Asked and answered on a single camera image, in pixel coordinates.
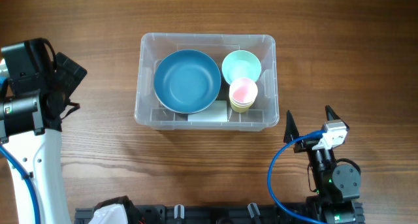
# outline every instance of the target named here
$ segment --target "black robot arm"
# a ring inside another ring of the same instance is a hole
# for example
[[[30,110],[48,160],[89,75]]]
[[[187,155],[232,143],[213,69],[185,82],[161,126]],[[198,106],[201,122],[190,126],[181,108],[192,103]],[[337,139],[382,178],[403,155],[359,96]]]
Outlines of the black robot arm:
[[[348,131],[349,126],[330,106],[325,107],[325,112],[327,121],[322,130],[327,131],[328,142],[340,141],[335,144],[324,143],[327,141],[324,134],[321,139],[302,140],[294,147],[295,153],[306,152],[308,154],[308,179],[309,170],[312,170],[315,182],[315,189],[310,189],[317,195],[306,199],[309,215],[325,223],[364,223],[364,220],[358,219],[353,202],[354,199],[360,197],[360,167],[350,159],[335,159],[333,152],[333,148],[345,142],[346,133],[343,131]],[[284,142],[289,143],[298,137],[296,123],[290,111],[287,111]]]

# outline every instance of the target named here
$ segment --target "mint green cup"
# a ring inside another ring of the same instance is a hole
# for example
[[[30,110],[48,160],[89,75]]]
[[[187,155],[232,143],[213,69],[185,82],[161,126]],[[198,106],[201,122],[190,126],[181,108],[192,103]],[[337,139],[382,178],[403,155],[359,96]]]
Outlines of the mint green cup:
[[[228,84],[237,78],[249,78],[256,82],[261,74],[260,60],[249,51],[231,52],[223,60],[222,75]]]

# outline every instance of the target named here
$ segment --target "wood grain surface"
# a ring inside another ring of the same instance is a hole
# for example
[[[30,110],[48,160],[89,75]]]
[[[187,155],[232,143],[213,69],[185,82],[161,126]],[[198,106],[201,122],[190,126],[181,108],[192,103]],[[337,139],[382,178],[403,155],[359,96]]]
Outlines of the wood grain surface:
[[[0,0],[0,46],[46,37],[88,70],[63,122],[69,212],[128,195],[135,204],[272,204],[266,173],[283,146],[285,112],[302,134],[324,106],[351,126],[337,157],[362,168],[367,223],[418,223],[417,0]],[[140,39],[148,32],[269,34],[276,39],[281,120],[258,133],[154,131],[133,117]],[[305,154],[273,175],[304,202]],[[0,223],[17,223],[0,159]]]

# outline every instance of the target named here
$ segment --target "plastic storage container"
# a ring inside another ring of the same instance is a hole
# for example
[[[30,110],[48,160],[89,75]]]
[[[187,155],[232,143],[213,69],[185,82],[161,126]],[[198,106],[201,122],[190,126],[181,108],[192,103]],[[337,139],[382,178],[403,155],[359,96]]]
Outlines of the plastic storage container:
[[[236,50],[247,50],[261,62],[258,95],[245,113],[231,110],[229,85],[223,80],[216,100],[227,101],[228,122],[190,122],[187,115],[165,108],[155,96],[153,78],[160,62],[178,50],[198,50],[208,54],[219,68],[223,59]],[[212,35],[147,33],[142,37],[135,119],[154,129],[229,129],[260,131],[279,122],[276,42],[270,35]]]

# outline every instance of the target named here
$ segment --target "blue plate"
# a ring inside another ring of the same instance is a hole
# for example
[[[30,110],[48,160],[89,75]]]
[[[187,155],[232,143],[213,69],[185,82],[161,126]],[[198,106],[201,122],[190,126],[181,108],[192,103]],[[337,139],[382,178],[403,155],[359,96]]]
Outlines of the blue plate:
[[[210,106],[221,89],[215,61],[196,50],[182,50],[166,57],[154,76],[157,98],[168,109],[184,114]]]

